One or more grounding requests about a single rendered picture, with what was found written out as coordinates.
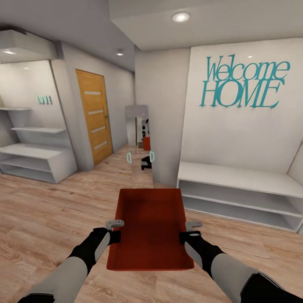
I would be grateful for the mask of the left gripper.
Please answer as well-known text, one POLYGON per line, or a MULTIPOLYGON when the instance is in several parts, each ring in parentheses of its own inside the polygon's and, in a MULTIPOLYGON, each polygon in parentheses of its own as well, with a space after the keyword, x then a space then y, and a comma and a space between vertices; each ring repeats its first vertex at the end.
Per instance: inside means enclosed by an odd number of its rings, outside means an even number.
POLYGON ((121 242, 121 231, 108 231, 110 233, 110 242, 108 245, 121 242))

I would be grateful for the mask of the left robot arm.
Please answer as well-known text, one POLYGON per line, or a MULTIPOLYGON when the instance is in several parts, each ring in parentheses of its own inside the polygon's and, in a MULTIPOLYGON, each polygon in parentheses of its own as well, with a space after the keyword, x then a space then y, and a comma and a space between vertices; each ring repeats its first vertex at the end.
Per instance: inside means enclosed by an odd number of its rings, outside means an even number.
POLYGON ((52 273, 32 287, 16 303, 74 303, 90 270, 108 245, 121 242, 123 220, 107 221, 106 227, 94 228, 52 273))

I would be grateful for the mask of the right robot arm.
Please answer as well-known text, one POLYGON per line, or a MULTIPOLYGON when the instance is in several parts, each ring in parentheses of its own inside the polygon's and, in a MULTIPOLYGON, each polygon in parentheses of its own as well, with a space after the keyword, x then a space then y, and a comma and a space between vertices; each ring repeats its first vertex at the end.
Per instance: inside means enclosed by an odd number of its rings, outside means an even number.
POLYGON ((201 237, 201 221, 186 221, 186 232, 179 232, 179 242, 187 254, 225 292, 233 303, 303 303, 303 298, 285 290, 270 276, 235 260, 218 246, 201 237))

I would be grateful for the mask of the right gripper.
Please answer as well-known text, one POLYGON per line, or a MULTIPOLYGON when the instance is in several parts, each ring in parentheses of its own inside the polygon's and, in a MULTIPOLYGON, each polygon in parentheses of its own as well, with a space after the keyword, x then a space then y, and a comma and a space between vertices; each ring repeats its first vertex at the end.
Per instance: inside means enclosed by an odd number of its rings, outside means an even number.
POLYGON ((196 234, 201 234, 200 231, 192 231, 192 232, 179 232, 179 242, 181 245, 184 245, 185 246, 185 241, 187 240, 187 236, 189 234, 193 234, 193 233, 196 233, 196 234))

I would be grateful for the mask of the storage box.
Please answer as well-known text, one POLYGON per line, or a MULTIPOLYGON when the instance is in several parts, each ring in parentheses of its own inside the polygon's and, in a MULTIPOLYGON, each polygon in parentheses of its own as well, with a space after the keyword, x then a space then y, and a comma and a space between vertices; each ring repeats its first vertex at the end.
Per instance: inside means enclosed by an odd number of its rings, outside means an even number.
POLYGON ((115 220, 121 242, 110 245, 111 271, 185 271, 194 261, 179 242, 186 232, 181 189, 120 189, 115 220))

